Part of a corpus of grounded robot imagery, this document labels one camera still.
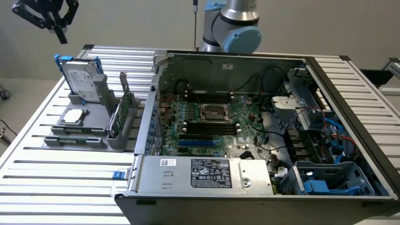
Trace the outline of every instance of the blue latch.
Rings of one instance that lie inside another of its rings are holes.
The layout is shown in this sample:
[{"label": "blue latch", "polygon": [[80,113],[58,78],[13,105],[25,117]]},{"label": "blue latch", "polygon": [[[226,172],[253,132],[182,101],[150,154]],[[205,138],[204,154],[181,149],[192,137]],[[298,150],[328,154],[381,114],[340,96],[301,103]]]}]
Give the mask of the blue latch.
[{"label": "blue latch", "polygon": [[65,61],[69,61],[69,60],[73,60],[73,56],[62,56],[61,58],[60,58],[60,60],[65,60]]},{"label": "blue latch", "polygon": [[112,180],[125,180],[125,172],[114,171],[112,174]]},{"label": "blue latch", "polygon": [[337,155],[333,164],[340,163],[340,159],[341,159],[342,156],[344,156],[342,153],[340,155]]},{"label": "blue latch", "polygon": [[308,180],[304,182],[304,189],[309,195],[356,195],[360,187],[354,186],[349,189],[329,190],[324,180]]},{"label": "blue latch", "polygon": [[94,58],[94,62],[96,62],[96,67],[97,67],[97,73],[104,74],[101,61],[100,61],[98,57]]},{"label": "blue latch", "polygon": [[61,73],[64,73],[62,71],[62,67],[61,67],[61,62],[60,62],[60,55],[54,54],[54,61],[56,61],[56,65],[57,65],[57,69]]}]

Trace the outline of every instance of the aluminum extrusion table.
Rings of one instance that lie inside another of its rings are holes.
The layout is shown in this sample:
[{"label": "aluminum extrusion table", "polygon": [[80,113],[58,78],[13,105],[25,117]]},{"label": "aluminum extrusion table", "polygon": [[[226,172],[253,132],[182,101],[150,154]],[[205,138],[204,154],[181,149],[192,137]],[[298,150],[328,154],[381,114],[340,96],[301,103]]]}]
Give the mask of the aluminum extrusion table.
[{"label": "aluminum extrusion table", "polygon": [[[42,137],[69,103],[68,85],[60,79],[17,138],[0,158],[0,225],[82,224],[126,225],[110,197],[110,187],[126,185],[112,181],[112,172],[133,161],[134,138],[142,106],[153,76],[154,50],[92,46],[78,57],[98,56],[109,88],[122,95],[118,74],[128,72],[129,88],[141,99],[130,138],[124,153],[44,150]],[[389,161],[400,172],[400,114],[350,61],[338,56],[313,56],[354,111]],[[360,225],[393,225],[400,214],[360,222]]]}]

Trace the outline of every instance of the black cable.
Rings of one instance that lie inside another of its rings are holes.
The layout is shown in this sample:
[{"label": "black cable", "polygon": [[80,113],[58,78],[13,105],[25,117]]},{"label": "black cable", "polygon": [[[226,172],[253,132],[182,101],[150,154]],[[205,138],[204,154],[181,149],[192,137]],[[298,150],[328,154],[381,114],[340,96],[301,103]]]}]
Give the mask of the black cable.
[{"label": "black cable", "polygon": [[194,12],[194,50],[196,50],[196,35],[197,35],[197,12]]},{"label": "black cable", "polygon": [[258,131],[258,132],[261,132],[261,133],[276,134],[276,135],[278,135],[278,136],[282,137],[282,135],[281,135],[280,133],[273,132],[273,131],[264,131],[264,130],[260,130],[260,129],[257,129],[257,128],[253,126],[253,124],[252,124],[252,122],[250,122],[250,113],[252,113],[252,111],[254,110],[256,106],[257,106],[257,105],[254,105],[254,106],[252,107],[252,109],[249,110],[248,121],[249,121],[250,127],[252,127],[256,131]]},{"label": "black cable", "polygon": [[272,68],[276,68],[276,69],[278,69],[278,71],[280,71],[280,74],[281,74],[281,81],[285,81],[285,74],[284,74],[284,72],[282,72],[282,69],[278,67],[278,66],[270,66],[270,67],[266,67],[265,69],[264,69],[264,72],[262,72],[262,75],[261,75],[261,86],[260,86],[260,91],[262,90],[262,87],[264,87],[264,76],[265,76],[265,73],[268,72],[268,70],[270,70]]},{"label": "black cable", "polygon": [[194,51],[196,51],[196,35],[197,35],[197,5],[198,0],[193,0],[193,12],[194,12]]},{"label": "black cable", "polygon": [[238,91],[250,82],[250,80],[252,80],[253,77],[258,77],[260,78],[258,74],[254,74],[253,76],[249,77],[248,81],[238,88],[236,88],[232,92]]},{"label": "black cable", "polygon": [[177,94],[176,92],[176,88],[180,82],[185,82],[186,84],[189,83],[189,81],[186,79],[177,79],[177,81],[174,82],[174,86],[173,86],[173,94]]},{"label": "black cable", "polygon": [[286,146],[280,146],[278,148],[274,148],[274,149],[265,149],[265,148],[262,148],[262,146],[260,146],[260,147],[261,147],[261,149],[265,150],[265,151],[274,151],[274,150],[277,150],[277,149],[285,148]]},{"label": "black cable", "polygon": [[4,125],[6,126],[8,130],[17,136],[17,133],[10,129],[10,127],[8,126],[8,124],[4,122],[4,120],[0,120]]}]

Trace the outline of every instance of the cable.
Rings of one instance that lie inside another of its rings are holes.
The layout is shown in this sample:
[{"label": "cable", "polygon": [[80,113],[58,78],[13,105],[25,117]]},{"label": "cable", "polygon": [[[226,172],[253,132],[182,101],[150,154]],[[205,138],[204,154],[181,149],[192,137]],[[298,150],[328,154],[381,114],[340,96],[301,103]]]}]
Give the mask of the cable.
[{"label": "cable", "polygon": [[282,149],[282,148],[285,148],[285,147],[286,147],[286,146],[280,146],[278,148],[274,148],[274,149],[265,149],[265,148],[261,147],[261,149],[265,150],[265,151],[274,151],[274,150]]},{"label": "cable", "polygon": [[241,110],[238,113],[236,113],[233,116],[230,116],[230,118],[233,118],[234,116],[237,116],[240,113],[242,113],[245,111],[245,109],[244,110]]},{"label": "cable", "polygon": [[198,0],[193,0],[193,12],[194,12],[194,50],[196,50],[196,35],[197,35],[197,5],[198,5]]},{"label": "cable", "polygon": [[354,140],[346,136],[341,136],[341,138],[352,143],[353,148],[354,148],[354,153],[356,153],[357,152],[357,144],[356,144]]},{"label": "cable", "polygon": [[196,50],[196,35],[197,35],[196,27],[197,27],[197,12],[194,12],[194,50]]},{"label": "cable", "polygon": [[278,67],[278,66],[270,66],[270,67],[266,67],[264,72],[262,72],[262,75],[261,75],[261,86],[260,86],[260,91],[262,90],[262,87],[264,87],[264,76],[265,76],[265,73],[268,72],[268,70],[270,70],[272,68],[276,68],[278,69],[280,71],[280,74],[281,74],[281,81],[284,82],[285,81],[285,74],[282,72],[282,69]]},{"label": "cable", "polygon": [[237,89],[234,89],[232,92],[238,91],[250,82],[250,80],[252,80],[253,77],[258,77],[260,78],[258,74],[253,74],[253,76],[249,77],[248,81]]},{"label": "cable", "polygon": [[253,126],[253,124],[252,124],[252,122],[250,122],[250,113],[252,113],[252,111],[254,110],[256,106],[257,106],[257,104],[256,104],[256,105],[252,107],[252,109],[249,110],[249,115],[248,115],[248,121],[249,121],[250,127],[252,127],[256,131],[258,131],[258,132],[261,132],[261,133],[276,134],[276,135],[278,135],[278,136],[282,137],[282,135],[281,135],[280,133],[273,132],[273,131],[264,131],[264,130],[260,130],[260,129],[257,129],[257,128]]},{"label": "cable", "polygon": [[8,126],[8,124],[4,122],[4,120],[0,120],[4,125],[6,126],[8,130],[17,136],[17,133],[10,129],[10,127]]},{"label": "cable", "polygon": [[189,81],[186,79],[177,79],[177,81],[174,82],[174,86],[173,86],[173,94],[177,94],[176,92],[176,88],[180,82],[185,82],[186,84],[189,83]]}]

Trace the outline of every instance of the black cord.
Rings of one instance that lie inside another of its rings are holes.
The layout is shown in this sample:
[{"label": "black cord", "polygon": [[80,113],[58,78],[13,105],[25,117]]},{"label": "black cord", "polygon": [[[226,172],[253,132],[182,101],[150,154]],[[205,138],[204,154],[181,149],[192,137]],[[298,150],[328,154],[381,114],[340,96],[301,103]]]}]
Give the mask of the black cord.
[{"label": "black cord", "polygon": [[265,70],[264,70],[264,72],[262,72],[262,75],[261,75],[261,85],[260,85],[260,91],[262,90],[262,88],[264,88],[264,76],[265,76],[265,73],[268,72],[268,70],[270,70],[272,68],[276,68],[276,69],[278,69],[278,71],[280,71],[280,74],[281,74],[281,78],[282,78],[282,80],[281,81],[285,81],[285,74],[284,74],[284,72],[282,72],[282,69],[278,67],[278,66],[270,66],[270,67],[266,67],[265,68]]},{"label": "black cord", "polygon": [[185,82],[186,84],[189,83],[189,81],[186,79],[177,79],[177,81],[174,82],[174,86],[173,86],[173,94],[177,94],[176,92],[176,88],[180,82]]},{"label": "black cord", "polygon": [[238,91],[250,82],[250,80],[253,79],[253,77],[260,78],[258,74],[254,74],[253,76],[249,77],[248,81],[238,88],[236,88],[232,92]]},{"label": "black cord", "polygon": [[196,50],[196,35],[197,35],[197,12],[194,12],[194,50]]},{"label": "black cord", "polygon": [[4,125],[6,126],[8,130],[17,136],[17,133],[10,129],[10,127],[8,126],[8,124],[4,122],[4,120],[0,120]]},{"label": "black cord", "polygon": [[250,122],[250,113],[252,113],[252,111],[254,110],[256,106],[257,106],[257,104],[256,104],[256,105],[252,107],[252,109],[249,110],[248,121],[249,121],[250,127],[252,127],[256,131],[258,131],[258,132],[261,132],[261,133],[276,134],[276,135],[278,135],[278,136],[282,137],[282,135],[281,135],[280,133],[273,132],[273,131],[264,131],[264,130],[260,130],[260,129],[257,129],[257,128],[253,126],[253,124],[252,124],[252,122]]},{"label": "black cord", "polygon": [[261,149],[265,150],[265,151],[274,151],[274,150],[277,150],[277,149],[285,148],[286,146],[280,146],[278,148],[274,148],[274,149],[265,149],[265,148],[262,148],[262,146],[260,146],[260,147],[261,147]]}]

